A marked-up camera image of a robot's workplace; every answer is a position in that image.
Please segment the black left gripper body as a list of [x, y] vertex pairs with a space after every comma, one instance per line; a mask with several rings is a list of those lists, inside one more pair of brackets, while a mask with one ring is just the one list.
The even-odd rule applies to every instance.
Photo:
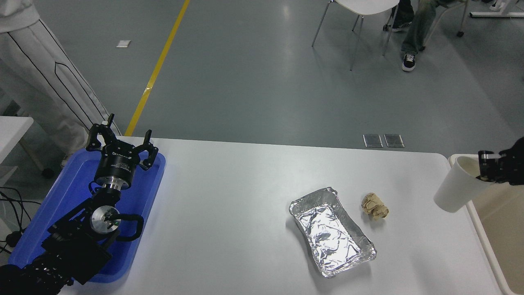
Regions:
[[133, 149], [135, 146], [127, 143], [111, 143], [104, 146], [94, 181], [101, 185], [104, 179], [114, 177], [121, 179], [126, 185], [131, 185], [140, 161], [138, 152]]

